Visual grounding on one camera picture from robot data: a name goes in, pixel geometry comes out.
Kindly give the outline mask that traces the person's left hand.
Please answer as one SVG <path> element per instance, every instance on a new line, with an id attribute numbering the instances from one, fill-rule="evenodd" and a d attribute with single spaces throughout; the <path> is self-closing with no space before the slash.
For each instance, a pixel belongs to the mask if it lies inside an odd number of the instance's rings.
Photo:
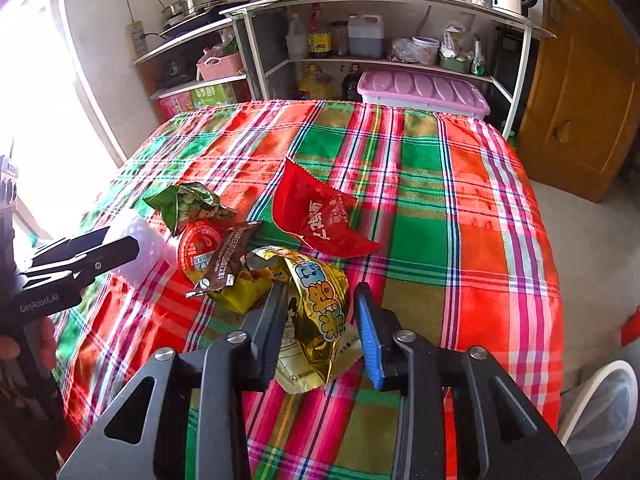
<path id="1" fill-rule="evenodd" d="M 53 370 L 56 363 L 56 339 L 52 320 L 50 318 L 39 320 L 37 333 L 39 336 L 36 343 L 38 359 L 47 370 Z M 24 350 L 28 351 L 27 342 L 16 340 L 6 333 L 1 333 L 0 358 L 2 360 L 16 359 Z"/>

